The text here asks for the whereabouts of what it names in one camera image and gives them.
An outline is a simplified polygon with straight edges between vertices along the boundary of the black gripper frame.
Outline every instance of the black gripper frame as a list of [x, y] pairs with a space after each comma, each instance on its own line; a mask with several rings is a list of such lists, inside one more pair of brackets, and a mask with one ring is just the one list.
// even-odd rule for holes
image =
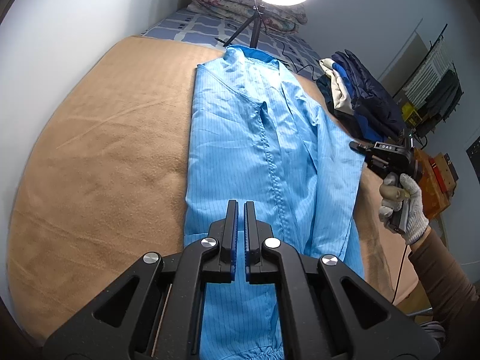
[[203, 240], [182, 253], [142, 256], [47, 339], [43, 357], [199, 359], [206, 283], [235, 277], [238, 213], [229, 200]]
[[272, 240], [270, 225], [256, 220], [254, 202], [244, 205], [244, 220], [247, 281], [275, 284], [285, 360], [431, 360], [438, 354], [433, 338], [337, 257], [305, 256]]

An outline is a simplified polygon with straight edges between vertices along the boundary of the tan blanket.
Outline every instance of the tan blanket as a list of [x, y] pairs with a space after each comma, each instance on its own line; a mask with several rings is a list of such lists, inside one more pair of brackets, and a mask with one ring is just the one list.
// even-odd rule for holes
[[[197, 64], [222, 55], [141, 37], [116, 44], [39, 137], [13, 210], [8, 254], [18, 320], [43, 341], [147, 251], [182, 249]], [[323, 98], [312, 81], [306, 92]], [[392, 298], [403, 252], [377, 219], [380, 178], [364, 169], [354, 218], [366, 280]], [[406, 262], [397, 299], [417, 277]]]

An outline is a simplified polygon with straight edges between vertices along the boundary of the folded quilt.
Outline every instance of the folded quilt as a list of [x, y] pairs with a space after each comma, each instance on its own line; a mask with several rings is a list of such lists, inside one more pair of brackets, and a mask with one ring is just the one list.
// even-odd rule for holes
[[[187, 9], [243, 23], [254, 14], [254, 4], [254, 0], [191, 0]], [[307, 23], [302, 4], [279, 7], [262, 2], [262, 5], [265, 7], [263, 22], [270, 30], [291, 34], [298, 32], [300, 24]]]

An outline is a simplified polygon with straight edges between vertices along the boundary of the black cable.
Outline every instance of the black cable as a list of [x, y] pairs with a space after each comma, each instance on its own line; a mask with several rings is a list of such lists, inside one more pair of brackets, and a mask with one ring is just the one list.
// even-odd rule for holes
[[[255, 9], [258, 10], [257, 0], [253, 0], [253, 4], [255, 5]], [[291, 59], [288, 55], [285, 54], [285, 43], [283, 43], [280, 39], [275, 38], [273, 35], [269, 34], [267, 32], [267, 25], [263, 21], [262, 15], [260, 15], [260, 19], [262, 20], [263, 27], [265, 28], [265, 35], [268, 35], [270, 38], [276, 40], [277, 42], [282, 43], [282, 55], [287, 57], [291, 61], [292, 65], [293, 65], [293, 68], [295, 69], [295, 73], [299, 74], [304, 68], [307, 68], [308, 66], [311, 66], [311, 80], [315, 81], [315, 78], [314, 78], [315, 67], [312, 64], [307, 64], [304, 67], [302, 67], [300, 70], [298, 70], [295, 62], [293, 62], [293, 59]]]
[[417, 134], [414, 133], [413, 137], [415, 140], [421, 145], [421, 149], [425, 149], [425, 147], [428, 145], [428, 138], [425, 136], [425, 144], [422, 142], [422, 138], [420, 138]]
[[393, 302], [395, 302], [395, 298], [397, 297], [398, 284], [400, 283], [400, 275], [402, 274], [403, 262], [405, 260], [406, 253], [407, 253], [407, 245], [405, 245], [405, 250], [403, 251], [402, 262], [400, 263], [400, 270], [398, 271], [397, 285], [395, 286], [395, 292], [393, 294], [392, 304]]

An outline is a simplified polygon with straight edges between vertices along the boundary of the blue checkered bedsheet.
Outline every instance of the blue checkered bedsheet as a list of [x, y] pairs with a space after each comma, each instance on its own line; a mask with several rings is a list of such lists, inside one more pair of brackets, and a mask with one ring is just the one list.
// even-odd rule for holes
[[[157, 39], [171, 39], [179, 42], [199, 44], [205, 47], [224, 50], [222, 43], [215, 38], [227, 40], [239, 28], [241, 23], [236, 21], [219, 19], [218, 17], [189, 12], [181, 9], [170, 15], [160, 23], [148, 29], [143, 36]], [[234, 40], [233, 44], [247, 46], [250, 44], [251, 29], [246, 28]], [[318, 60], [320, 57], [302, 38], [296, 35], [282, 35], [268, 31], [268, 35], [262, 28], [258, 42], [258, 49], [274, 56], [284, 63], [292, 72], [317, 79], [321, 76]]]

